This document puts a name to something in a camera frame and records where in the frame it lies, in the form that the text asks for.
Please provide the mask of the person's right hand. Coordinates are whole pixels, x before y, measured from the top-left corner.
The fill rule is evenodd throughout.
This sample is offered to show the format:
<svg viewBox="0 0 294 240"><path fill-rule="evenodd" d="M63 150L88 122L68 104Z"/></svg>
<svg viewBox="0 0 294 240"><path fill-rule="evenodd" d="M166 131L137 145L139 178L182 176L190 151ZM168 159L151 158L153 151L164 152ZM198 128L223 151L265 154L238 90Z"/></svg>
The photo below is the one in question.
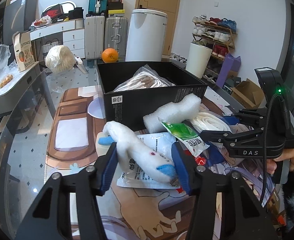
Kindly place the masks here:
<svg viewBox="0 0 294 240"><path fill-rule="evenodd" d="M290 162L290 171L294 171L294 149L284 149L278 158L267 160L267 172L269 174L274 174L277 168L276 163L285 160Z"/></svg>

